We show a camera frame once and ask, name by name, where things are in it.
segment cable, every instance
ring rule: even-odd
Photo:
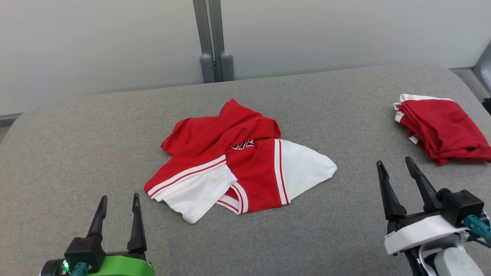
[[[486,242],[483,242],[483,241],[480,241],[480,240],[478,240],[478,239],[476,239],[476,238],[473,238],[473,237],[471,237],[471,236],[469,236],[467,239],[468,239],[468,240],[470,240],[470,241],[472,241],[472,242],[477,242],[477,243],[479,243],[480,245],[484,245],[484,246],[486,246],[486,247],[488,247],[488,248],[491,248],[491,245],[490,245],[490,244],[488,244],[488,243],[486,243]]]
[[[462,220],[462,224],[464,224],[469,230],[473,233],[476,233],[480,237],[484,238],[484,240],[491,244],[491,227],[485,224],[482,220],[480,220],[475,215],[469,215],[464,220]]]
[[[72,276],[86,276],[89,272],[89,267],[86,263],[78,263],[72,271]]]

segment gray fabric surface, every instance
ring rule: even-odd
[[[491,166],[426,159],[394,121],[392,103],[402,93],[455,100],[491,138],[491,117],[457,76],[415,65],[103,94],[26,112],[0,146],[0,275],[37,275],[46,260],[62,258],[72,238],[86,234],[104,194],[104,249],[124,250],[134,192],[158,275],[410,275],[406,258],[383,247],[376,161],[410,213],[423,203],[406,155],[437,190],[468,189],[488,208]],[[231,98],[276,119],[283,139],[339,169],[288,206],[240,216],[215,206],[190,225],[151,201],[143,185],[169,159],[159,146],[177,121],[217,115]],[[491,251],[466,248],[491,275]]]

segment stack of clothes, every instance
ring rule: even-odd
[[[409,139],[437,165],[453,159],[491,163],[491,147],[467,113],[451,99],[402,94],[394,104],[395,120]]]

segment white panel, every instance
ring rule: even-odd
[[[337,171],[336,164],[324,154],[306,146],[280,139],[275,140],[275,146],[277,142],[281,142],[283,165],[281,170],[284,174],[283,180],[288,200],[294,199],[313,186],[331,178]]]
[[[1,0],[0,115],[202,83],[191,0]]]
[[[490,0],[221,0],[236,79],[395,62],[474,66]]]

